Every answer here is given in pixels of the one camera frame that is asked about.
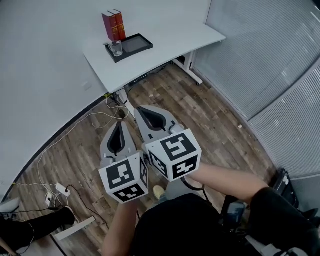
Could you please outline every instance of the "cable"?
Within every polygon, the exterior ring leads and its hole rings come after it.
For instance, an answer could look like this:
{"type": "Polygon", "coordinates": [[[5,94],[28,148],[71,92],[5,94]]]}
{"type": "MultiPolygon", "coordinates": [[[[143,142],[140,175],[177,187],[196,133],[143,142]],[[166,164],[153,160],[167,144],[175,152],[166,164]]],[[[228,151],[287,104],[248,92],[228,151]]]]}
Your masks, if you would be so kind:
{"type": "Polygon", "coordinates": [[[87,209],[88,209],[89,211],[91,211],[92,213],[94,213],[95,215],[98,215],[98,216],[100,217],[100,219],[105,223],[106,227],[109,229],[109,225],[107,224],[107,222],[105,221],[105,219],[102,218],[102,217],[100,216],[100,214],[96,213],[95,211],[91,210],[90,208],[88,208],[88,207],[86,206],[85,202],[84,202],[83,199],[81,198],[80,193],[78,192],[78,190],[77,190],[73,185],[68,185],[68,186],[65,188],[65,190],[67,190],[69,187],[72,187],[72,188],[77,192],[77,194],[78,194],[80,200],[82,201],[84,207],[87,208],[87,209]]]}
{"type": "MultiPolygon", "coordinates": [[[[113,117],[115,117],[117,113],[118,113],[118,109],[117,109],[116,112],[114,113],[114,116],[113,116],[113,117]]],[[[110,120],[106,125],[101,126],[101,127],[97,127],[97,126],[95,126],[93,123],[91,123],[91,124],[92,124],[92,126],[93,126],[94,128],[96,128],[96,129],[102,129],[102,128],[105,128],[106,126],[108,126],[108,124],[110,124],[112,120],[113,120],[113,118],[111,118],[111,120],[110,120]]]]}
{"type": "Polygon", "coordinates": [[[122,120],[122,118],[115,117],[116,114],[114,114],[114,116],[108,115],[108,114],[103,113],[103,112],[97,112],[97,113],[88,114],[88,115],[86,115],[83,119],[81,119],[80,121],[78,121],[78,122],[73,126],[73,128],[72,128],[70,131],[68,131],[61,139],[59,139],[56,143],[52,144],[52,145],[49,146],[45,151],[42,152],[41,157],[40,157],[40,159],[39,159],[38,162],[37,162],[38,177],[39,177],[39,180],[40,180],[41,184],[43,185],[43,187],[44,187],[48,192],[51,192],[54,196],[57,196],[57,194],[55,194],[51,189],[47,188],[46,185],[44,184],[44,182],[43,182],[42,179],[41,179],[40,169],[39,169],[39,163],[40,163],[40,161],[42,160],[44,154],[45,154],[49,149],[51,149],[53,146],[55,146],[55,145],[58,144],[60,141],[62,141],[69,133],[71,133],[71,131],[73,131],[73,129],[74,129],[78,124],[80,124],[80,123],[81,123],[82,121],[84,121],[86,118],[88,118],[88,117],[90,117],[90,116],[92,116],[92,115],[98,115],[98,114],[106,115],[106,116],[112,118],[111,120],[113,120],[113,119],[122,120]]]}
{"type": "Polygon", "coordinates": [[[123,105],[124,104],[126,104],[127,102],[128,102],[128,99],[129,99],[129,93],[131,92],[131,90],[134,88],[134,84],[132,85],[132,87],[130,88],[130,90],[127,92],[127,94],[126,94],[126,96],[127,96],[127,98],[126,98],[126,100],[125,100],[125,102],[122,102],[122,100],[120,99],[120,97],[119,97],[119,95],[117,94],[117,98],[118,98],[118,101],[119,102],[121,102],[123,105]]]}
{"type": "Polygon", "coordinates": [[[55,185],[57,185],[57,184],[39,184],[39,183],[24,184],[24,183],[12,183],[12,185],[24,185],[24,186],[32,186],[32,185],[55,186],[55,185]]]}
{"type": "Polygon", "coordinates": [[[183,182],[183,184],[184,184],[187,188],[189,188],[189,189],[191,189],[191,190],[194,190],[194,191],[202,191],[202,190],[205,189],[205,185],[202,185],[202,187],[194,187],[194,186],[191,186],[191,185],[186,181],[185,177],[182,177],[182,178],[181,178],[181,181],[183,182]]]}
{"type": "Polygon", "coordinates": [[[157,72],[152,72],[152,71],[150,71],[150,72],[148,72],[147,74],[158,74],[158,73],[160,73],[162,70],[164,70],[169,64],[170,64],[170,62],[168,62],[167,64],[164,64],[164,65],[161,67],[161,69],[160,69],[159,71],[157,71],[157,72]]]}
{"type": "Polygon", "coordinates": [[[208,202],[210,202],[205,189],[203,189],[203,194],[204,194],[205,199],[206,199],[208,202]]]}
{"type": "Polygon", "coordinates": [[[206,193],[206,191],[205,191],[205,185],[202,185],[202,187],[194,187],[194,186],[191,186],[187,181],[186,181],[186,179],[185,179],[185,177],[182,177],[181,178],[181,181],[183,182],[183,184],[188,188],[188,189],[191,189],[191,190],[194,190],[194,191],[203,191],[203,194],[204,194],[204,197],[205,197],[205,199],[208,201],[208,202],[210,202],[209,201],[209,198],[208,198],[208,196],[207,196],[207,193],[206,193]]]}
{"type": "MultiPolygon", "coordinates": [[[[47,192],[46,194],[45,194],[45,196],[44,196],[44,201],[45,201],[45,203],[47,203],[47,201],[46,201],[46,198],[47,198],[47,195],[49,194],[49,193],[52,193],[53,194],[53,196],[55,196],[55,199],[53,199],[54,200],[54,207],[56,207],[56,205],[57,205],[57,197],[59,196],[59,195],[61,195],[62,193],[60,193],[60,194],[55,194],[55,193],[53,193],[53,192],[47,192]]],[[[58,198],[58,201],[59,201],[59,203],[60,203],[60,205],[61,206],[63,206],[63,204],[61,203],[61,201],[60,201],[60,199],[58,198]]]]}
{"type": "Polygon", "coordinates": [[[115,109],[115,108],[122,108],[122,109],[126,109],[126,110],[127,110],[127,107],[126,107],[126,106],[120,106],[120,105],[118,105],[119,103],[116,102],[115,100],[113,100],[112,102],[108,103],[108,98],[105,99],[105,104],[106,104],[106,105],[108,106],[108,108],[111,109],[111,110],[112,110],[112,109],[115,109]],[[111,103],[115,103],[116,106],[109,107],[109,105],[110,105],[111,103]]]}
{"type": "Polygon", "coordinates": [[[121,88],[120,90],[115,91],[114,94],[116,94],[117,92],[120,92],[121,90],[124,90],[124,89],[125,89],[125,88],[123,87],[123,88],[121,88]]]}
{"type": "Polygon", "coordinates": [[[19,214],[19,213],[31,213],[31,212],[43,212],[43,211],[46,211],[46,210],[50,210],[50,211],[53,211],[58,208],[47,208],[47,209],[41,209],[41,210],[20,210],[20,211],[12,211],[12,212],[0,212],[0,215],[1,214],[19,214]]]}
{"type": "MultiPolygon", "coordinates": [[[[56,201],[57,201],[57,199],[58,199],[60,205],[62,205],[63,207],[65,207],[65,206],[61,203],[61,201],[59,200],[59,198],[58,198],[58,196],[60,196],[60,195],[64,195],[64,194],[59,193],[59,194],[56,195],[56,197],[55,197],[55,199],[54,199],[54,206],[56,206],[56,201]]],[[[65,199],[66,199],[66,206],[69,206],[68,197],[67,197],[66,195],[64,195],[64,196],[65,196],[65,199]]]]}

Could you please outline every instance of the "white wall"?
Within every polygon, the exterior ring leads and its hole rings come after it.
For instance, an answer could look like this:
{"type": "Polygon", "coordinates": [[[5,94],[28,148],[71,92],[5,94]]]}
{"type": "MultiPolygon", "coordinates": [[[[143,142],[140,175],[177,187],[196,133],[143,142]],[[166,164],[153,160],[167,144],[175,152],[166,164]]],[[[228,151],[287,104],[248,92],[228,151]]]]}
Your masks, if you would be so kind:
{"type": "Polygon", "coordinates": [[[105,37],[101,12],[125,26],[185,16],[204,21],[210,0],[3,0],[0,3],[0,199],[62,126],[106,92],[82,54],[105,37]],[[92,87],[85,91],[82,84],[92,87]]]}

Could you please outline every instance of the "electrical outlet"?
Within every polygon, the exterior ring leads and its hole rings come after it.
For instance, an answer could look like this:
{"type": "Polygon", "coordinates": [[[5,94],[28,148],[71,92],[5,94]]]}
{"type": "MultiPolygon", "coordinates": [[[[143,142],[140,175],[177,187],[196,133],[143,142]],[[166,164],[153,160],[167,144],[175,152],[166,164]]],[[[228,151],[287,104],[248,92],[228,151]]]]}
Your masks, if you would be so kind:
{"type": "Polygon", "coordinates": [[[88,91],[91,87],[92,87],[92,84],[90,82],[84,82],[82,84],[82,88],[84,89],[84,91],[88,91]]]}
{"type": "Polygon", "coordinates": [[[62,186],[60,183],[55,185],[55,189],[58,190],[61,194],[64,194],[66,197],[70,196],[70,190],[66,189],[65,186],[62,186]]]}
{"type": "Polygon", "coordinates": [[[52,194],[51,192],[48,192],[45,196],[45,203],[48,206],[48,208],[51,207],[53,200],[54,200],[54,194],[52,194]]]}

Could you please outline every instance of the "glass cup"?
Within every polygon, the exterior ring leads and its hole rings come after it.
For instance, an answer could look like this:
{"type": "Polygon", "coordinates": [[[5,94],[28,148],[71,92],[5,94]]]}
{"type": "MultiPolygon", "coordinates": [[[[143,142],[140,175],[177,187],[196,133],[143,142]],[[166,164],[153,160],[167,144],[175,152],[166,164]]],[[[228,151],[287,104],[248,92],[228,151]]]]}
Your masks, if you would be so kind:
{"type": "Polygon", "coordinates": [[[113,53],[115,57],[119,57],[122,55],[122,42],[120,40],[114,41],[112,43],[109,43],[109,49],[113,53]]]}

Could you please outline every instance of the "book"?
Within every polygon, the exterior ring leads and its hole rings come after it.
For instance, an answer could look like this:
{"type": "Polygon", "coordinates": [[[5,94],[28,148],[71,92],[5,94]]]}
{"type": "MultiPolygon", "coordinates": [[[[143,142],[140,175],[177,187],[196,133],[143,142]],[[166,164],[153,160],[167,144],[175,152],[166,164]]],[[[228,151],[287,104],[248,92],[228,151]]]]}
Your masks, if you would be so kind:
{"type": "Polygon", "coordinates": [[[118,27],[120,40],[126,39],[124,20],[122,19],[121,11],[113,9],[113,11],[111,11],[111,13],[113,13],[115,15],[115,19],[116,19],[116,24],[117,24],[117,27],[118,27]]]}
{"type": "Polygon", "coordinates": [[[120,40],[116,15],[114,13],[107,11],[106,14],[102,13],[102,19],[104,22],[104,26],[105,26],[105,30],[108,35],[108,38],[111,41],[120,40]]]}

